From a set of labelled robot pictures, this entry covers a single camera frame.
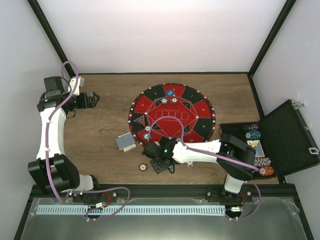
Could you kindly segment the brown poker chip stack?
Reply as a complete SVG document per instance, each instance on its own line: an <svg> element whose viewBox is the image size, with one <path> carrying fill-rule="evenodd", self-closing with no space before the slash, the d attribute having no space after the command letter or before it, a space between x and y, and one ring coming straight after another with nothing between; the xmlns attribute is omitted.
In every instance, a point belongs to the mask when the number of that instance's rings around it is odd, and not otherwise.
<svg viewBox="0 0 320 240"><path fill-rule="evenodd" d="M141 163L141 164L139 165L139 170L140 170L140 171L145 172L147 169L148 169L148 165L147 165L147 164Z"/></svg>

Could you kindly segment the blue round blind button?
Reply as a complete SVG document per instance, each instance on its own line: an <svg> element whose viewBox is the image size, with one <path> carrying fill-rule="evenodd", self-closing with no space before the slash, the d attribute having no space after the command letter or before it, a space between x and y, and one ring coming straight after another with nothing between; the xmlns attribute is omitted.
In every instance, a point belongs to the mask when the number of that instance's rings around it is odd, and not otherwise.
<svg viewBox="0 0 320 240"><path fill-rule="evenodd" d="M173 97L175 96L175 91L173 89L169 89L166 91L166 96L167 97Z"/></svg>

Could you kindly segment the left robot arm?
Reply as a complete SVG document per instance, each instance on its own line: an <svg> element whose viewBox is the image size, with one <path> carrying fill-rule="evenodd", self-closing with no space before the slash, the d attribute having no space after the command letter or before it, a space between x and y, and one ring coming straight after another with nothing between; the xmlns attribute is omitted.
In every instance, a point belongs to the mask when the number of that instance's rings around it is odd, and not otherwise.
<svg viewBox="0 0 320 240"><path fill-rule="evenodd" d="M40 146L36 160L28 163L28 172L45 195L84 191L89 201L97 202L102 196L102 189L95 185L96 178L80 174L65 154L64 127L69 112L95 108L100 97L92 91L80 91L85 81L81 76L67 82L67 91L64 90L64 80L59 76L44 79L45 92L37 104L41 117Z"/></svg>

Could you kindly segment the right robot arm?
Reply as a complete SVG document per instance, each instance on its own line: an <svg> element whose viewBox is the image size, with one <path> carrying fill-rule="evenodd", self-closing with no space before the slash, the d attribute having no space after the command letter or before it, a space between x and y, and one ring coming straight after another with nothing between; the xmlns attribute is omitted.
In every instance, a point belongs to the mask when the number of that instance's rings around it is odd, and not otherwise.
<svg viewBox="0 0 320 240"><path fill-rule="evenodd" d="M207 142L186 143L183 137L166 142L148 140L142 155L150 159L157 174L174 172L175 165L187 162L218 164L225 172L223 198L229 202L240 196L244 183L253 179L259 169L254 166L256 150L231 134Z"/></svg>

